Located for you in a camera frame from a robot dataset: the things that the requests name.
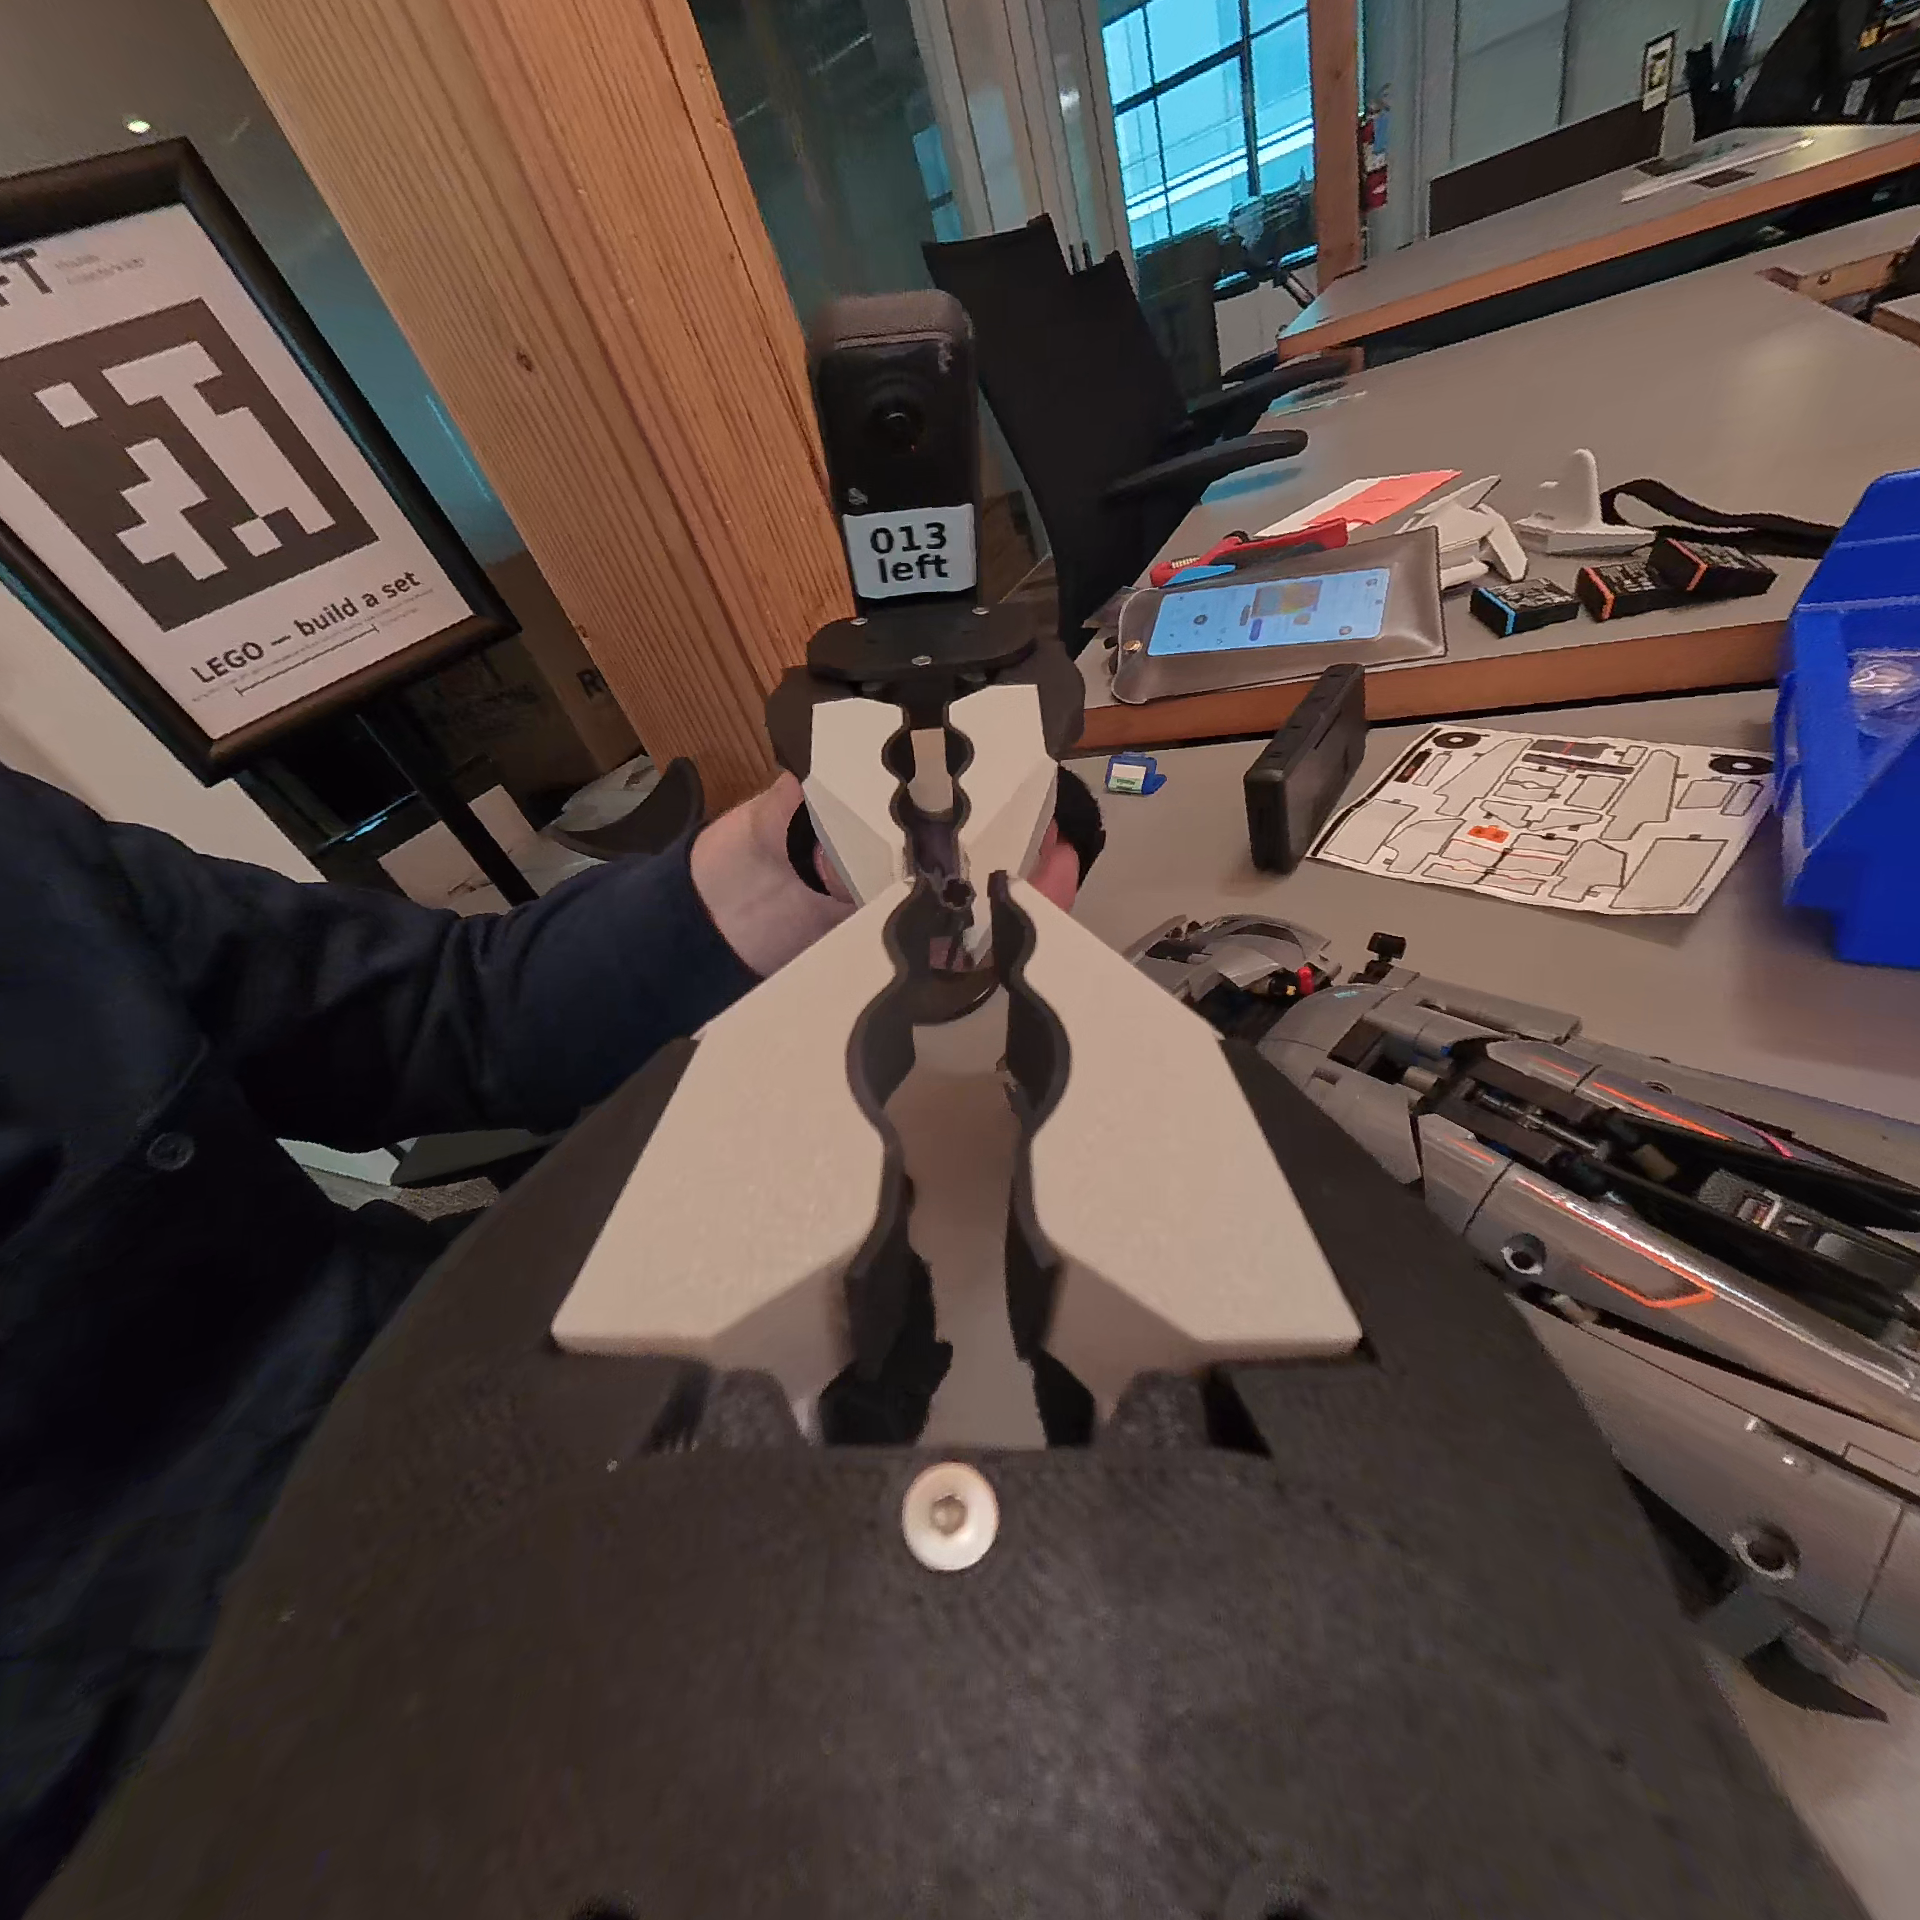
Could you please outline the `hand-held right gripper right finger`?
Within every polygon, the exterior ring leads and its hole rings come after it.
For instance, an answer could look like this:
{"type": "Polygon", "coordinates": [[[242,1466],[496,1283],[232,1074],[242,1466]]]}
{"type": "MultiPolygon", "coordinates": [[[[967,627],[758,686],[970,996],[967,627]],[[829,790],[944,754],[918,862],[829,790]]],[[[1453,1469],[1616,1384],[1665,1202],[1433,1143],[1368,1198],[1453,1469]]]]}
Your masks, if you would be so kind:
{"type": "Polygon", "coordinates": [[[1336,1362],[1358,1313],[1228,1048],[1035,885],[989,882],[1019,1120],[1006,1313],[1048,1443],[1087,1443],[1143,1375],[1336,1362]]]}

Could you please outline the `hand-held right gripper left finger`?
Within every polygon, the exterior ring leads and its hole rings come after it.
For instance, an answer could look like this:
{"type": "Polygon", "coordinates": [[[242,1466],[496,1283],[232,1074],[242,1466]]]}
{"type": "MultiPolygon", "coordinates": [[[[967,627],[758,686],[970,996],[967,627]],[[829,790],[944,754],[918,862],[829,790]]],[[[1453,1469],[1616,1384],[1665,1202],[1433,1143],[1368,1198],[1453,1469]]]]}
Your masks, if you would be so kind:
{"type": "Polygon", "coordinates": [[[918,1061],[914,882],[712,1019],[552,1339],[764,1371],[829,1443],[914,1443],[947,1375],[888,1097],[918,1061]]]}

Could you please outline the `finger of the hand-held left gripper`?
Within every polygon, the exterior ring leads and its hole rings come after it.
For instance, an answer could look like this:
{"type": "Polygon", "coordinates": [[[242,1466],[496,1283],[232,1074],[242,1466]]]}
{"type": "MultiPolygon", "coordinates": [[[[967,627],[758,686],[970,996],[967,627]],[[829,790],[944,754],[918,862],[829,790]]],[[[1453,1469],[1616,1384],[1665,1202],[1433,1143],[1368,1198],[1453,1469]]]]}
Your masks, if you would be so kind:
{"type": "Polygon", "coordinates": [[[823,859],[856,908],[914,878],[904,780],[888,754],[904,712],[891,702],[820,702],[810,712],[803,800],[823,859]]]}
{"type": "Polygon", "coordinates": [[[1025,878],[1055,816],[1055,754],[1035,689],[980,689],[947,709],[967,748],[953,774],[957,852],[973,888],[993,875],[1025,878]]]}

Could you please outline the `black lego axle pin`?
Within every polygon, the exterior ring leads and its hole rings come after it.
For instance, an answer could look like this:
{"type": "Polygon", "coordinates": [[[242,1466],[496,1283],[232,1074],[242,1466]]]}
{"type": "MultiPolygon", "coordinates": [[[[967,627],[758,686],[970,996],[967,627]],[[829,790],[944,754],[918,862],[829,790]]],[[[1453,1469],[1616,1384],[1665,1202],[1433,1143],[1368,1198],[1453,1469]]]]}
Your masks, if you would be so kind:
{"type": "Polygon", "coordinates": [[[950,813],[924,813],[908,803],[904,842],[911,852],[914,888],[924,904],[918,908],[918,927],[924,934],[924,960],[937,973],[970,973],[970,934],[973,934],[973,878],[957,842],[957,823],[950,813]]]}

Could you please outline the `grey lego car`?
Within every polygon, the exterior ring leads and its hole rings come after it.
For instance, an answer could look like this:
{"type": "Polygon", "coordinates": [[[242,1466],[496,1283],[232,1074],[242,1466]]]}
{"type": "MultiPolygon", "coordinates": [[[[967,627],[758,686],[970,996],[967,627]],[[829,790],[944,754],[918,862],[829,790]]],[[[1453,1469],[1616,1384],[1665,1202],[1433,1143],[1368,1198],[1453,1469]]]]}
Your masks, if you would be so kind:
{"type": "Polygon", "coordinates": [[[1678,1600],[1776,1698],[1917,1685],[1917,1189],[1574,1016],[1270,918],[1127,960],[1251,1042],[1505,1287],[1597,1420],[1678,1600]]]}

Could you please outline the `person's left forearm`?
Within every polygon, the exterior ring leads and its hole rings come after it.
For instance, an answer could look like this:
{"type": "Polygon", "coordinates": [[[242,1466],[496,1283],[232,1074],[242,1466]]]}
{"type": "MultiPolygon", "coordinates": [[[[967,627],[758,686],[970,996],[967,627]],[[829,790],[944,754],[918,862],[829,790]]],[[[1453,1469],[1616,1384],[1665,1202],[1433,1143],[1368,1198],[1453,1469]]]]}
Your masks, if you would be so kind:
{"type": "Polygon", "coordinates": [[[555,1133],[758,973],[692,856],[591,869],[493,918],[300,885],[251,1100],[284,1140],[369,1149],[457,1130],[555,1133]]]}

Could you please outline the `lego sticker sheet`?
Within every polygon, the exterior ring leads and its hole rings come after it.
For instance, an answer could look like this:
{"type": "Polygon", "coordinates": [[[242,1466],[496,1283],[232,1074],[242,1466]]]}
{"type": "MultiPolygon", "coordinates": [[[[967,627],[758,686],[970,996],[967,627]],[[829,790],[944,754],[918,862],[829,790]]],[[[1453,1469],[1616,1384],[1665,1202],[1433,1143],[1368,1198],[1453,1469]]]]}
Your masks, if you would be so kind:
{"type": "Polygon", "coordinates": [[[1336,869],[1597,918],[1691,918],[1773,797],[1773,754],[1440,725],[1309,849],[1336,869]]]}

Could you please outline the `person's left hand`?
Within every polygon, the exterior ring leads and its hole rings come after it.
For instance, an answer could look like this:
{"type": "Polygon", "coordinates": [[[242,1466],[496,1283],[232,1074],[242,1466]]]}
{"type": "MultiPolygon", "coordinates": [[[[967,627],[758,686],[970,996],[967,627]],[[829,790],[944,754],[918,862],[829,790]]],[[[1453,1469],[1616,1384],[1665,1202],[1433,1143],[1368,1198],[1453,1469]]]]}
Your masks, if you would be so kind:
{"type": "Polygon", "coordinates": [[[787,833],[803,813],[803,787],[780,774],[692,836],[689,872],[712,927],[744,970],[774,976],[856,914],[833,875],[797,872],[787,833]]]}

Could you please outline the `phone in clear pouch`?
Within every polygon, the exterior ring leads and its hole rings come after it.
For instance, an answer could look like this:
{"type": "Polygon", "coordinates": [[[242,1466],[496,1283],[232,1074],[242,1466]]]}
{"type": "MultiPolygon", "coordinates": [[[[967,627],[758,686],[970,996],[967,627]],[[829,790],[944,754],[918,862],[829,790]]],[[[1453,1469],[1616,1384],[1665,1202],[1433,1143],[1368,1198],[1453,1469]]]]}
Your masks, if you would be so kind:
{"type": "Polygon", "coordinates": [[[1143,588],[1120,611],[1113,702],[1303,682],[1447,656],[1433,529],[1143,588]]]}

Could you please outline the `red and white envelope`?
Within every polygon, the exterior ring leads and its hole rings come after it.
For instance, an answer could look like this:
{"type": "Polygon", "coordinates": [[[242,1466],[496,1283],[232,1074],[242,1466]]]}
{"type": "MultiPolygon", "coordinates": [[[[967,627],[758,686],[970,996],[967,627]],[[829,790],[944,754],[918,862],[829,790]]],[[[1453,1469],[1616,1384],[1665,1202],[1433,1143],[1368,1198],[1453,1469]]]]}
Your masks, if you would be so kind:
{"type": "Polygon", "coordinates": [[[1460,480],[1460,473],[1450,467],[1391,477],[1358,477],[1352,483],[1339,483],[1332,493],[1309,500],[1283,519],[1260,526],[1254,539],[1290,539],[1316,526],[1336,526],[1342,529],[1342,539],[1349,539],[1355,529],[1381,526],[1414,509],[1427,496],[1447,493],[1453,480],[1460,480]]]}

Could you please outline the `white plastic part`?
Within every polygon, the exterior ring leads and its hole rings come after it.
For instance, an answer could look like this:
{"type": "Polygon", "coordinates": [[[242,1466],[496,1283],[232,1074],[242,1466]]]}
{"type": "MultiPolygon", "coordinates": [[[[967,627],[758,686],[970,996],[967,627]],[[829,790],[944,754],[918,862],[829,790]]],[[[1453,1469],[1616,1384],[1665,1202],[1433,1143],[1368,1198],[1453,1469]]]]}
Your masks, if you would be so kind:
{"type": "Polygon", "coordinates": [[[1499,473],[1479,477],[1411,513],[1401,532],[1430,529],[1437,539],[1437,584],[1456,591],[1499,575],[1518,584],[1528,575],[1528,555],[1509,519],[1489,503],[1499,473]]]}

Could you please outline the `white plastic holder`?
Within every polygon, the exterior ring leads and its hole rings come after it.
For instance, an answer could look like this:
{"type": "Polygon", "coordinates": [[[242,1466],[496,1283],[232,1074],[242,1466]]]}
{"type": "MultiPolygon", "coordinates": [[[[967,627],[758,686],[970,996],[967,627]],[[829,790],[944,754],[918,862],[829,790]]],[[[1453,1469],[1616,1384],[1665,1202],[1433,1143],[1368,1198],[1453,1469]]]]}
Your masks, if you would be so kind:
{"type": "Polygon", "coordinates": [[[1567,454],[1558,473],[1538,487],[1528,513],[1512,519],[1512,532],[1522,545],[1561,558],[1613,558],[1652,545],[1652,529],[1607,519],[1590,447],[1567,454]]]}

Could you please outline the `long wooden desk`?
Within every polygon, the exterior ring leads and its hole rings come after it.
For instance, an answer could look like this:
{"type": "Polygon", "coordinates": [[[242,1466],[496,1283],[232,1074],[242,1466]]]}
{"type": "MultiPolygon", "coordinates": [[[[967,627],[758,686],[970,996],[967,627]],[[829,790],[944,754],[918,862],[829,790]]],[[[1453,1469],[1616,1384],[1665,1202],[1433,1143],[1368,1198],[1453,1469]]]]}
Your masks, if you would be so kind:
{"type": "Polygon", "coordinates": [[[1280,330],[1283,362],[1760,222],[1917,167],[1917,124],[1724,131],[1672,160],[1574,183],[1336,278],[1280,330]]]}

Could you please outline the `framed fiducial tag sign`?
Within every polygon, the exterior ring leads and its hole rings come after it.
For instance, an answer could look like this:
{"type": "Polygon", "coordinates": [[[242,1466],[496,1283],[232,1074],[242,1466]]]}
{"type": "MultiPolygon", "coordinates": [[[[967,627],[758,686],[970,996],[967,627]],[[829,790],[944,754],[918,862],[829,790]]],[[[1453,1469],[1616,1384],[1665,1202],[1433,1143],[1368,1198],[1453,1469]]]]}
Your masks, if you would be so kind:
{"type": "Polygon", "coordinates": [[[356,718],[536,898],[402,705],[519,624],[189,140],[3,180],[3,584],[202,784],[356,718]]]}

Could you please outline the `blue storage bin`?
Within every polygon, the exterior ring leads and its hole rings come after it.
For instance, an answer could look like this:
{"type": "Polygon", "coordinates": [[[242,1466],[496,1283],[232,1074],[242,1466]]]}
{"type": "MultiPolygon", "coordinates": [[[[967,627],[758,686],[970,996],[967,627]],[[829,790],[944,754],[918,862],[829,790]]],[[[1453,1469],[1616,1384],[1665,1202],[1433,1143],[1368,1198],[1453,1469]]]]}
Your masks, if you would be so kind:
{"type": "Polygon", "coordinates": [[[1861,493],[1802,588],[1773,751],[1786,904],[1845,963],[1917,970],[1917,470],[1861,493]]]}

